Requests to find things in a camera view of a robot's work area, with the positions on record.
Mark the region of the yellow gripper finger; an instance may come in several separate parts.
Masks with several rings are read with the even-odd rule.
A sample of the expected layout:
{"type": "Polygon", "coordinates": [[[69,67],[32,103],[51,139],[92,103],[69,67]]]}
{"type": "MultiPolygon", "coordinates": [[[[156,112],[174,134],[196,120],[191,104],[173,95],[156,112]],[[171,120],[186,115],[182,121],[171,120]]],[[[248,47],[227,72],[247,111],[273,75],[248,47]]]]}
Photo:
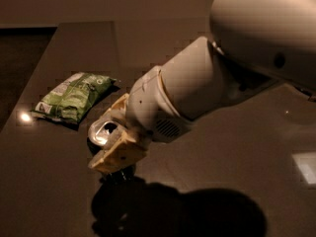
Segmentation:
{"type": "Polygon", "coordinates": [[[126,106],[129,94],[120,96],[101,116],[103,120],[113,120],[116,122],[126,122],[126,106]]]}
{"type": "Polygon", "coordinates": [[[143,159],[148,150],[148,139],[140,134],[124,130],[111,151],[127,166],[143,159]]]}

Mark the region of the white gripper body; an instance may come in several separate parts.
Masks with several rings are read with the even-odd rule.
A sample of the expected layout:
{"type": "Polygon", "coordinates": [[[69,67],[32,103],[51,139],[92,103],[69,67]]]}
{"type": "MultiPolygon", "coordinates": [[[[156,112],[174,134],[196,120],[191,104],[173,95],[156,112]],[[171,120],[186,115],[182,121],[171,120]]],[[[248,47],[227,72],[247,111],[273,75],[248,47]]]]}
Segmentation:
{"type": "Polygon", "coordinates": [[[125,118],[129,129],[164,143],[186,134],[193,124],[180,115],[167,97],[160,66],[149,70],[132,86],[125,118]]]}

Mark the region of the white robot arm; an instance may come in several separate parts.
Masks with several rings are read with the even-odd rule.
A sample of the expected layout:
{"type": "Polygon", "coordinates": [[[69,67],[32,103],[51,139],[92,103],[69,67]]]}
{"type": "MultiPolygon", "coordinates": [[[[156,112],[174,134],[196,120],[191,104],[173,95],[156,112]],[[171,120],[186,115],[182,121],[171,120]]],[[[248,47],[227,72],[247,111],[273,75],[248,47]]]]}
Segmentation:
{"type": "Polygon", "coordinates": [[[134,165],[151,142],[279,83],[316,93],[316,0],[213,0],[209,38],[155,66],[89,128],[105,175],[134,165]]]}

